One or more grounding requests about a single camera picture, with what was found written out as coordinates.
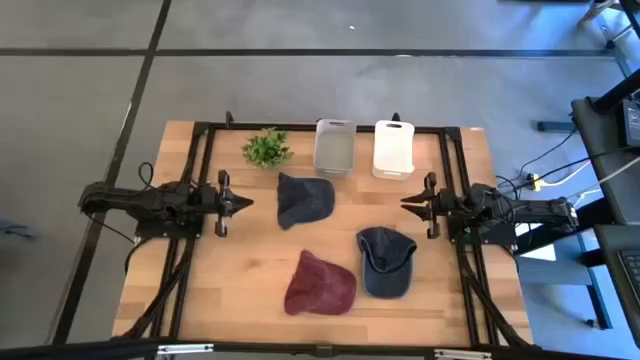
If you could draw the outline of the maroon cap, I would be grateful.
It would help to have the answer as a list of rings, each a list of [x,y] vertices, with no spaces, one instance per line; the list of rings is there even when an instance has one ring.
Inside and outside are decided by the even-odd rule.
[[[351,271],[302,250],[284,296],[284,311],[291,316],[342,315],[352,308],[356,289],[357,280]]]

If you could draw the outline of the black device on desk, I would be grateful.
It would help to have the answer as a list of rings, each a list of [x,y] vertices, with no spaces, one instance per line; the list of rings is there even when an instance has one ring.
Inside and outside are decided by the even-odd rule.
[[[622,102],[622,139],[626,146],[640,147],[640,102]]]

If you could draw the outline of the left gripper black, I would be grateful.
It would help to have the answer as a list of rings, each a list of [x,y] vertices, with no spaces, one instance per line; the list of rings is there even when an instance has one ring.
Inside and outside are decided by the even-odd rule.
[[[252,199],[230,192],[230,175],[226,170],[218,172],[218,187],[210,184],[200,188],[200,211],[204,214],[216,214],[214,232],[219,237],[228,234],[227,219],[237,212],[254,204]]]

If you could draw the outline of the white plastic bin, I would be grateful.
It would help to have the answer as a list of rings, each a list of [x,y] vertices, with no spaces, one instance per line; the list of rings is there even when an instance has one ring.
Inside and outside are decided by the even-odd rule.
[[[405,180],[414,171],[415,127],[407,122],[379,120],[374,130],[372,173],[375,177]]]

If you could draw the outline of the small green artificial plant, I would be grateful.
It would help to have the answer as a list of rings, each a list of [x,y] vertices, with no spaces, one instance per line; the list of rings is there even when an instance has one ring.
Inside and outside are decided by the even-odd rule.
[[[288,135],[287,131],[275,127],[261,129],[242,146],[243,158],[259,168],[276,168],[287,164],[294,156],[287,143]]]

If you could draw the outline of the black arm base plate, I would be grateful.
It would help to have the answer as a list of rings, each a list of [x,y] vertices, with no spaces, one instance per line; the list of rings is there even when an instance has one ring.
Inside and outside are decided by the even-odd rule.
[[[514,225],[498,223],[493,226],[463,227],[453,233],[450,241],[452,243],[478,243],[510,247],[517,244],[518,237],[516,235]]]
[[[146,238],[196,238],[202,233],[203,220],[184,223],[139,221],[134,234]]]

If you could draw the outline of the black desk foot bar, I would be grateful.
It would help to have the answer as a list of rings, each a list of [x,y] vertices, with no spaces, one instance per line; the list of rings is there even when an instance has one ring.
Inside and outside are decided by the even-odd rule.
[[[536,127],[540,132],[553,133],[571,133],[576,130],[576,127],[572,122],[560,121],[539,121],[536,124]]]

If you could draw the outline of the dark desk with keyboard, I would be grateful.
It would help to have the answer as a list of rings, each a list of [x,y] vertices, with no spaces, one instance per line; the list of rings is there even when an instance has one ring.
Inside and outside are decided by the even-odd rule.
[[[640,225],[596,225],[594,232],[634,342],[640,349],[640,304],[618,257],[621,250],[640,250]]]

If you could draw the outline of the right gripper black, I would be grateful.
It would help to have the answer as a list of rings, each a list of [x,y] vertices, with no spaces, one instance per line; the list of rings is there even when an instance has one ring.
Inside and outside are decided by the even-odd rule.
[[[455,212],[466,211],[467,207],[461,198],[447,188],[436,192],[437,176],[434,172],[429,172],[424,178],[425,190],[421,193],[401,199],[402,203],[422,204],[424,206],[402,204],[401,207],[410,213],[418,216],[421,221],[429,221],[427,237],[436,239],[440,236],[440,226],[437,218],[439,216],[450,217]]]

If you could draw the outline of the grey plastic bin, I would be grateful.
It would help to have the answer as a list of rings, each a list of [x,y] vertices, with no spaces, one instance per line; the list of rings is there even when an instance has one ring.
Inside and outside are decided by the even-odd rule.
[[[320,176],[348,176],[355,163],[355,122],[319,119],[316,122],[313,165]]]

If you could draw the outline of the metal chair base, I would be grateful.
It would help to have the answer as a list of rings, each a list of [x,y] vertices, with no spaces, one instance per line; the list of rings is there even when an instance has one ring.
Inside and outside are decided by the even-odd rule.
[[[617,33],[612,33],[603,21],[600,22],[600,29],[605,38],[605,48],[613,52],[622,74],[625,77],[630,76],[631,68],[618,42],[631,32],[640,39],[640,0],[588,0],[588,3],[588,9],[578,21],[579,26],[587,25],[607,9],[619,11],[628,19],[629,24]]]

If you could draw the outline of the black side desk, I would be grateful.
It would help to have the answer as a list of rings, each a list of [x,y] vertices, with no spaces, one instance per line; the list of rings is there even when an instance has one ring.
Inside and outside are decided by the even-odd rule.
[[[571,102],[573,121],[586,147],[603,197],[577,210],[581,226],[640,225],[640,148],[620,143],[615,106],[640,89],[640,69],[600,97]]]

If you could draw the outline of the dark blue stitched cap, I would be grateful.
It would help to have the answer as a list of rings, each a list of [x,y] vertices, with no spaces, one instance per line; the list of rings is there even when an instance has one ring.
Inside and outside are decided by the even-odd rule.
[[[416,242],[386,227],[363,229],[357,233],[356,242],[362,256],[365,292],[380,299],[403,297],[412,281]]]

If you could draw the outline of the plain dark grey cap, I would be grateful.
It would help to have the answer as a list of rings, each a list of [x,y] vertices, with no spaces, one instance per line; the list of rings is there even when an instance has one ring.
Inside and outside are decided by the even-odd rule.
[[[282,230],[328,218],[335,206],[333,184],[322,178],[300,178],[280,172],[277,222]]]

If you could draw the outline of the black keyboard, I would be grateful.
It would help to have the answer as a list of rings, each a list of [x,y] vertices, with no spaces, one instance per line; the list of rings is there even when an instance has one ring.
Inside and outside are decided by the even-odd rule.
[[[621,250],[618,252],[619,260],[631,286],[636,301],[640,304],[640,250]]]

